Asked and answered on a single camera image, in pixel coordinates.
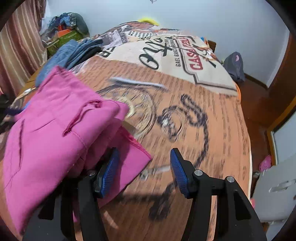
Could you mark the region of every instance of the blue cloth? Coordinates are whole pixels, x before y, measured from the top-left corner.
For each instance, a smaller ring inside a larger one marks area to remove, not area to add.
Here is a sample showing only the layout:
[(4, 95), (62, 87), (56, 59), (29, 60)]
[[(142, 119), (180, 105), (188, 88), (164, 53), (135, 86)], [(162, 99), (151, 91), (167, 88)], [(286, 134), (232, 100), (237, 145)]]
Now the blue cloth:
[(24, 109), (26, 109), (29, 105), (30, 101), (28, 101), (28, 103), (25, 105)]
[(5, 114), (15, 116), (15, 115), (21, 113), (22, 111), (23, 111), (23, 109), (6, 108)]
[(61, 18), (60, 24), (65, 23), (67, 27), (70, 27), (70, 16)]
[(56, 65), (71, 69), (87, 51), (102, 45), (102, 43), (103, 41), (101, 39), (84, 39), (80, 43), (71, 39), (68, 43), (59, 48), (55, 55), (47, 61), (36, 78), (35, 86), (38, 87)]
[(70, 40), (68, 43), (64, 44), (59, 50), (52, 56), (47, 63), (44, 65), (40, 73), (38, 74), (35, 82), (35, 86), (38, 87), (42, 81), (46, 78), (48, 73), (55, 67), (59, 65), (65, 67), (68, 61), (68, 58), (71, 54), (79, 47), (79, 43), (75, 40)]

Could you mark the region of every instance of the door frame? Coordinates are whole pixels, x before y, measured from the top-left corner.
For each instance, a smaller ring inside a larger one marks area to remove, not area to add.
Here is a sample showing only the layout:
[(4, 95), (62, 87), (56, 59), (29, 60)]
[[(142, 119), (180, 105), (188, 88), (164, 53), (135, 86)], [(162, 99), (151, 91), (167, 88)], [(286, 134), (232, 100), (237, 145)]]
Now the door frame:
[(267, 139), (269, 143), (269, 148), (271, 152), (271, 164), (275, 166), (278, 161), (276, 157), (275, 142), (274, 142), (274, 133), (280, 129), (295, 113), (296, 111), (296, 96), (289, 104), (289, 106), (284, 110), (284, 112), (271, 124), (270, 127), (266, 130)]

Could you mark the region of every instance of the pink object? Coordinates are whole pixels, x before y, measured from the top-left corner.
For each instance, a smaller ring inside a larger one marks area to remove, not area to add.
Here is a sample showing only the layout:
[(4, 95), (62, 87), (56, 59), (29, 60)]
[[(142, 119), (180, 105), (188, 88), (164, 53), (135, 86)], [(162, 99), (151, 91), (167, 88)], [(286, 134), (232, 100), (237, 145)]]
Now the pink object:
[(120, 163), (109, 195), (114, 198), (151, 156), (123, 128), (128, 106), (104, 100), (72, 73), (56, 66), (28, 107), (16, 116), (4, 156), (8, 210), (23, 232), (35, 208), (68, 175), (93, 168), (107, 147), (117, 147)]
[(252, 204), (252, 207), (255, 208), (255, 199), (254, 198), (250, 198), (250, 203)]
[(271, 155), (266, 156), (266, 158), (260, 163), (259, 171), (263, 172), (266, 169), (271, 168)]

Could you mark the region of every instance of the orange item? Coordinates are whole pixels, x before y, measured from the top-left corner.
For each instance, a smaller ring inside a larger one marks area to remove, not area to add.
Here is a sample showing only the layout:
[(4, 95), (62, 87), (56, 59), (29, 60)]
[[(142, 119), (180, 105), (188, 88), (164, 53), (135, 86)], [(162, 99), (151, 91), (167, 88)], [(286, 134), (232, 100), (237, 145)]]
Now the orange item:
[(239, 98), (239, 102), (242, 101), (242, 94), (240, 92), (239, 86), (237, 85), (237, 83), (235, 83), (236, 87), (237, 87), (237, 94), (238, 94), (238, 98)]
[(60, 24), (60, 25), (57, 27), (57, 30), (58, 30), (58, 31), (62, 31), (62, 30), (64, 30), (64, 26), (63, 26), (62, 24)]
[(64, 35), (66, 35), (67, 33), (71, 32), (72, 30), (71, 29), (65, 29), (65, 30), (62, 30), (62, 31), (58, 31), (57, 32), (57, 37), (60, 38)]

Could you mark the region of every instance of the yellow object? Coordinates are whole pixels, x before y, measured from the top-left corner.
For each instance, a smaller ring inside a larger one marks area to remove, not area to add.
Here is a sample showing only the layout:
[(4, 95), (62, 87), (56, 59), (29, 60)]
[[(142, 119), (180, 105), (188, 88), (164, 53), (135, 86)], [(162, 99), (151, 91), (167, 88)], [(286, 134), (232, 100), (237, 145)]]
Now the yellow object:
[(150, 23), (150, 24), (159, 26), (159, 23), (156, 22), (155, 20), (153, 20), (152, 18), (141, 18), (141, 19), (138, 20), (138, 22), (141, 22), (141, 23)]

